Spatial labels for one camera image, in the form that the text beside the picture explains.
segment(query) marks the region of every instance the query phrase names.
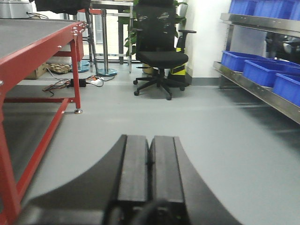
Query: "chair seat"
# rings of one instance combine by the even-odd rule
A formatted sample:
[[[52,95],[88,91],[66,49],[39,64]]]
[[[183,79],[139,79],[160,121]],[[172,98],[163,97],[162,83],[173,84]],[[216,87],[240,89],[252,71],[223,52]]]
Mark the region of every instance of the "chair seat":
[[[181,52],[138,52],[136,58],[157,68],[174,68],[188,61],[188,56]]]

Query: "cardboard box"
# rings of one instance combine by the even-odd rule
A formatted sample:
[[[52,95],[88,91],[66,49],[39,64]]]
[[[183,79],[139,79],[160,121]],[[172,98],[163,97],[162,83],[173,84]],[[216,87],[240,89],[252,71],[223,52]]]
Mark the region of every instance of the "cardboard box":
[[[29,74],[26,79],[38,79],[41,75],[43,75],[47,71],[48,65],[43,63],[37,69],[35,69],[31,74]]]

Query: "green leaves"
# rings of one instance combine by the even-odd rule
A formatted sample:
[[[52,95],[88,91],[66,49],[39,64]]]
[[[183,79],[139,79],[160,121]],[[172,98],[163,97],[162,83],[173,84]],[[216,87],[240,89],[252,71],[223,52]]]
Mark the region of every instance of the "green leaves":
[[[187,19],[184,16],[177,15],[175,16],[175,23],[180,23],[182,25],[186,25]]]
[[[133,1],[133,4],[134,6],[139,2],[139,0],[134,0]],[[177,0],[174,0],[173,2],[173,5],[175,7],[178,7],[180,5],[188,5],[186,2],[178,2]],[[126,9],[123,11],[123,13],[130,13],[130,10],[129,9]],[[132,24],[132,28],[137,28],[137,18],[136,18],[136,12],[133,11],[133,24]],[[121,24],[126,24],[129,26],[129,22],[130,22],[130,18],[129,17],[119,17],[118,21],[121,23]],[[183,26],[186,24],[187,22],[187,19],[186,17],[184,16],[180,16],[178,14],[176,14],[175,16],[175,23],[176,24],[182,24]],[[177,30],[176,28],[174,27],[174,36],[178,38],[178,33],[177,33]],[[132,55],[134,55],[136,53],[136,38],[137,38],[137,33],[136,31],[130,31],[130,29],[128,28],[128,37],[131,38],[131,44],[132,44]],[[124,46],[126,48],[128,48],[127,52],[126,52],[126,56],[129,56],[129,38],[126,38],[125,39],[125,44]]]

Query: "chair backrest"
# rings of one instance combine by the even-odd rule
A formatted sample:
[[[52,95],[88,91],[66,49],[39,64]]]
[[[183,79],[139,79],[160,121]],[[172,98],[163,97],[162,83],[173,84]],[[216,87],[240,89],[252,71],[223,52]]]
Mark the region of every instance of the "chair backrest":
[[[140,0],[135,6],[136,51],[174,51],[176,8],[173,0]]]

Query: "white wall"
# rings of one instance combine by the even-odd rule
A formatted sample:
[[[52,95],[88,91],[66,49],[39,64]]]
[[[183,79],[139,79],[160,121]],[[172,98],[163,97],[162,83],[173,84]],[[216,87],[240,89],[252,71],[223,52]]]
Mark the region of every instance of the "white wall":
[[[192,77],[219,77],[213,62],[221,60],[228,25],[221,23],[221,13],[228,13],[231,0],[188,0],[186,54],[187,72]]]

